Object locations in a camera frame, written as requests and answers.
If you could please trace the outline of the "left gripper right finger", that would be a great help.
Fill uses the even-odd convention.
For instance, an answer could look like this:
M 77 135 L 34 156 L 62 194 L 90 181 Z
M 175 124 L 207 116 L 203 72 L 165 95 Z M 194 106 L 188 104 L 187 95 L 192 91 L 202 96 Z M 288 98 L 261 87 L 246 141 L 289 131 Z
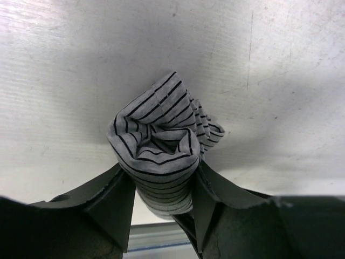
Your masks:
M 192 199 L 204 258 L 344 258 L 342 196 L 270 196 L 202 162 Z

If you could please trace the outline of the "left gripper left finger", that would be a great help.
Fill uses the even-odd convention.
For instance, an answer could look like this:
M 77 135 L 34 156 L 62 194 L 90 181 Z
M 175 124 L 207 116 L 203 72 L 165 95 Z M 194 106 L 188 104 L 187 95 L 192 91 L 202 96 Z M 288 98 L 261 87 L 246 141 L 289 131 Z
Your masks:
M 135 185 L 119 165 L 51 201 L 1 197 L 1 258 L 121 258 Z

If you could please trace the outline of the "grey striped underwear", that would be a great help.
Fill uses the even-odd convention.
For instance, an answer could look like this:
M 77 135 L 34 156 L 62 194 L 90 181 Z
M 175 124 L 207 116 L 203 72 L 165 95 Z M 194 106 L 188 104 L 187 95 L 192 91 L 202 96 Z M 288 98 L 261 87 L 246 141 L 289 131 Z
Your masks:
M 192 210 L 192 176 L 224 135 L 171 72 L 117 113 L 107 139 L 143 203 L 169 219 Z

